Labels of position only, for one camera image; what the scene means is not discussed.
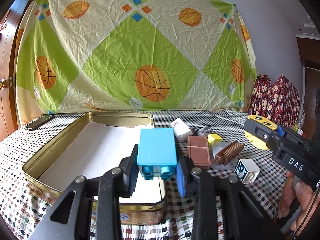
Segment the metal bolt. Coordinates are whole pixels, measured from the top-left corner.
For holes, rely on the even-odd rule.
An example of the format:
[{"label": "metal bolt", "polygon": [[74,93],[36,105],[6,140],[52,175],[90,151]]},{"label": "metal bolt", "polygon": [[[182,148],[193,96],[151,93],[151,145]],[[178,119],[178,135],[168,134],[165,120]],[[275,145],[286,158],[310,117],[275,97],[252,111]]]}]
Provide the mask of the metal bolt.
[{"label": "metal bolt", "polygon": [[121,168],[119,168],[119,167],[113,168],[113,169],[111,170],[111,173],[112,173],[112,174],[119,174],[120,172],[121,172]]},{"label": "metal bolt", "polygon": [[236,176],[229,176],[228,180],[231,183],[237,183],[238,182],[238,178]]},{"label": "metal bolt", "polygon": [[202,170],[198,167],[194,167],[194,168],[192,168],[191,172],[193,174],[200,174],[202,172]]},{"label": "metal bolt", "polygon": [[78,176],[76,177],[76,183],[84,182],[85,177],[84,176]]}]

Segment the door knob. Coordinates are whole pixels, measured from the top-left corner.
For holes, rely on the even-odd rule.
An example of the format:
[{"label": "door knob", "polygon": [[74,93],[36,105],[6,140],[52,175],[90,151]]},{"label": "door knob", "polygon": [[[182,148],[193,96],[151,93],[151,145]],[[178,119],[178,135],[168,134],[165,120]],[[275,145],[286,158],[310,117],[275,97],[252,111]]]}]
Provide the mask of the door knob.
[{"label": "door knob", "polygon": [[4,78],[0,81],[0,88],[1,88],[2,90],[5,89],[5,79],[4,79]]}]

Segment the ceiling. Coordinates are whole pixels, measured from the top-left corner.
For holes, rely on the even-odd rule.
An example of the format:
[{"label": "ceiling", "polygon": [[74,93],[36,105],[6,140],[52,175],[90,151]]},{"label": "ceiling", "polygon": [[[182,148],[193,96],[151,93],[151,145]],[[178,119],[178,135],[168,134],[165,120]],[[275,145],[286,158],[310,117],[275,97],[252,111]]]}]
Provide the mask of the ceiling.
[{"label": "ceiling", "polygon": [[297,37],[320,40],[320,35],[299,0],[271,0],[291,23]]}]

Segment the black cable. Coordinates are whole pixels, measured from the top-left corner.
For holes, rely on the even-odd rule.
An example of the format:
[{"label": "black cable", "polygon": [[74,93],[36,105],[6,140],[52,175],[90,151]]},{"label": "black cable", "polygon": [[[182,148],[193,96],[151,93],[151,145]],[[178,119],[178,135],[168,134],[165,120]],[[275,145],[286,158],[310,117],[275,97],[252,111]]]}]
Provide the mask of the black cable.
[{"label": "black cable", "polygon": [[299,232],[299,230],[302,228],[303,224],[306,222],[308,216],[310,215],[310,212],[311,212],[313,206],[315,205],[315,203],[316,203],[316,201],[317,201],[317,198],[318,198],[319,193],[320,193],[320,187],[317,188],[316,196],[315,196],[315,198],[313,199],[313,202],[312,202],[312,204],[311,204],[311,206],[310,206],[310,208],[309,208],[309,210],[308,210],[307,215],[305,216],[305,218],[303,219],[302,223],[301,223],[300,226],[297,228],[297,230],[295,231],[295,233],[292,235],[292,237],[290,238],[290,240],[292,240],[292,239],[297,235],[297,233]]}]

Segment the table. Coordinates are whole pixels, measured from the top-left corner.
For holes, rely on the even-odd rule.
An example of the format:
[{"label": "table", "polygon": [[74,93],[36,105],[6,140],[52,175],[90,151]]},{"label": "table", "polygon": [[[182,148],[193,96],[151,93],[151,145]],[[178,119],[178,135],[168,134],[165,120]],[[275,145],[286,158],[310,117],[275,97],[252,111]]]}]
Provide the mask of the table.
[{"label": "table", "polygon": [[[153,114],[156,127],[168,127],[176,118],[181,118],[189,127],[200,128],[212,125],[223,141],[238,140],[245,143],[241,158],[252,158],[261,169],[254,183],[246,185],[261,203],[270,217],[276,215],[276,207],[286,180],[285,168],[271,159],[270,151],[255,148],[244,137],[244,121],[247,114],[231,111],[161,111]],[[32,133],[20,128],[0,142],[0,214],[18,237],[27,239],[34,227],[46,214],[50,204],[38,199],[28,187],[22,173],[22,165],[45,143],[83,114],[58,114],[56,118]],[[187,143],[180,143],[186,152]],[[233,171],[208,171],[213,176],[226,178]],[[193,223],[193,200],[181,199],[174,179],[166,182],[167,206],[165,218],[154,226],[122,225],[123,238],[129,239],[191,239]],[[223,239],[221,206],[217,202],[219,239]],[[91,237],[95,239],[95,221],[92,220]]]}]

